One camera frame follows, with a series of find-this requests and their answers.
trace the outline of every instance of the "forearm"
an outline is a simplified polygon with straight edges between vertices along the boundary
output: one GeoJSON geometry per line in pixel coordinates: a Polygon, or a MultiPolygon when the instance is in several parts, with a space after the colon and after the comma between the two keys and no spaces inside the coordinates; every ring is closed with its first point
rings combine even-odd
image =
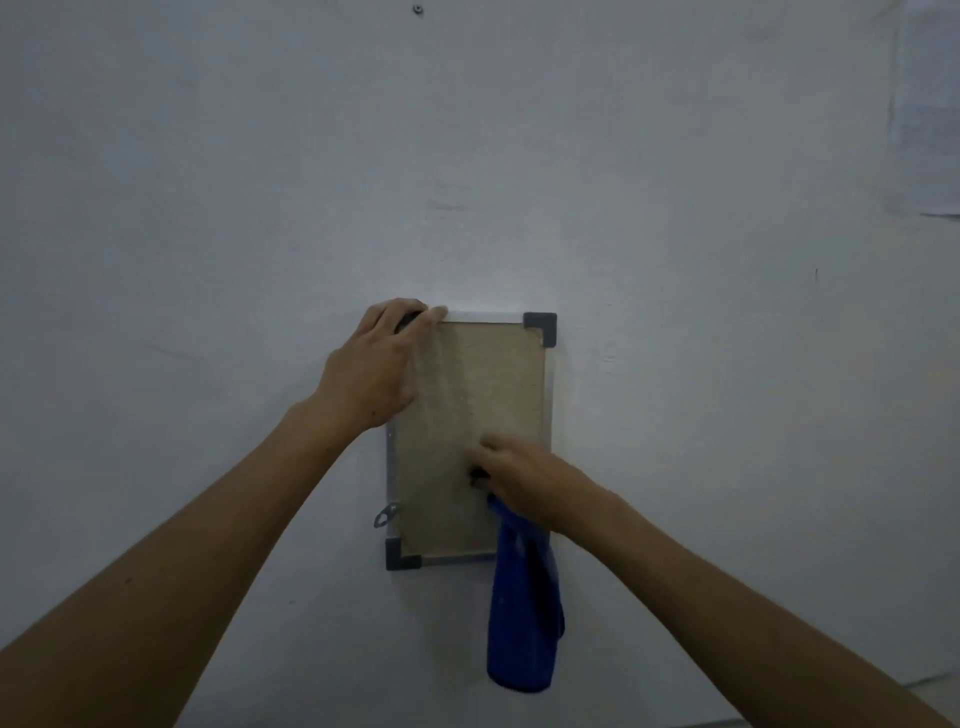
{"type": "Polygon", "coordinates": [[[173,725],[283,529],[348,438],[284,422],[0,653],[0,725],[173,725]]]}
{"type": "Polygon", "coordinates": [[[757,728],[949,726],[887,675],[680,546],[620,498],[603,495],[570,535],[757,728]]]}

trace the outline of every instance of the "finger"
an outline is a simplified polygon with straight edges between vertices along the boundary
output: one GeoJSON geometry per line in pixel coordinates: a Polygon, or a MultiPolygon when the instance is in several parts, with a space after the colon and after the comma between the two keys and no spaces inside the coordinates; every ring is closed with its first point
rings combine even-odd
{"type": "Polygon", "coordinates": [[[357,325],[356,331],[350,336],[351,339],[355,339],[358,336],[363,336],[368,331],[372,330],[376,326],[376,322],[380,320],[380,316],[383,314],[384,310],[387,308],[388,301],[381,303],[374,303],[370,308],[367,309],[367,312],[364,313],[363,318],[360,319],[360,323],[357,325]]]}
{"type": "Polygon", "coordinates": [[[491,477],[496,477],[498,473],[503,472],[504,453],[496,452],[490,448],[483,448],[478,445],[467,448],[467,462],[470,465],[483,468],[491,477]]]}
{"type": "Polygon", "coordinates": [[[404,387],[400,390],[400,409],[404,410],[413,403],[413,400],[417,398],[416,393],[414,393],[413,388],[404,387]]]}
{"type": "Polygon", "coordinates": [[[521,449],[523,441],[513,435],[505,435],[500,432],[484,432],[480,436],[480,444],[485,448],[506,451],[521,449]]]}
{"type": "Polygon", "coordinates": [[[387,307],[383,310],[380,320],[377,321],[376,326],[373,327],[373,333],[377,336],[389,336],[394,332],[394,329],[396,329],[396,325],[400,323],[400,319],[406,314],[411,311],[425,310],[426,303],[423,301],[418,301],[417,299],[393,299],[387,303],[387,307]]]}
{"type": "Polygon", "coordinates": [[[446,316],[446,306],[434,306],[426,313],[421,313],[420,316],[410,323],[410,326],[401,331],[397,336],[402,336],[411,342],[419,341],[422,337],[426,336],[427,332],[441,322],[444,316],[446,316]]]}

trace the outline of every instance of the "white wall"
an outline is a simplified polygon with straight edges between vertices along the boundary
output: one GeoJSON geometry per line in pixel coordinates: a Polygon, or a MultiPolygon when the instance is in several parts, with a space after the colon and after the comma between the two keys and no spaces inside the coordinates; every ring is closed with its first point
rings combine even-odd
{"type": "MultiPolygon", "coordinates": [[[[960,227],[882,211],[886,7],[5,9],[0,641],[250,447],[368,303],[418,295],[556,310],[561,454],[899,679],[951,667],[960,227]]],[[[555,686],[493,686],[490,569],[386,573],[382,505],[374,432],[181,725],[730,715],[563,543],[555,686]]]]}

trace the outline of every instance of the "frame backing board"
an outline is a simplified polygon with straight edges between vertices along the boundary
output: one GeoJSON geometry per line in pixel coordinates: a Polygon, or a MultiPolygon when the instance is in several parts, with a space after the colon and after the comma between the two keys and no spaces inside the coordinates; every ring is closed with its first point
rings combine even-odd
{"type": "Polygon", "coordinates": [[[417,398],[388,428],[388,570],[495,555],[497,519],[486,491],[470,487],[464,448],[488,429],[549,444],[544,345],[556,316],[537,316],[454,315],[415,350],[417,398]]]}

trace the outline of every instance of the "hand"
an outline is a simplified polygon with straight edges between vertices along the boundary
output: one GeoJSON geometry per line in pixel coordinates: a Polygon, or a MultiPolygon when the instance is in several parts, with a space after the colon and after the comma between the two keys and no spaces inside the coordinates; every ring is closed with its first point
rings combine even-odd
{"type": "Polygon", "coordinates": [[[445,306],[427,310],[413,299],[372,305],[344,346],[327,358],[317,391],[295,405],[298,414],[307,421],[333,422],[347,443],[385,424],[413,401],[414,393],[403,386],[407,362],[414,345],[445,315],[445,306]],[[412,311],[422,313],[394,334],[400,319],[412,311]]]}
{"type": "Polygon", "coordinates": [[[467,458],[490,474],[491,491],[510,510],[566,536],[611,495],[540,445],[514,437],[486,434],[467,458]]]}

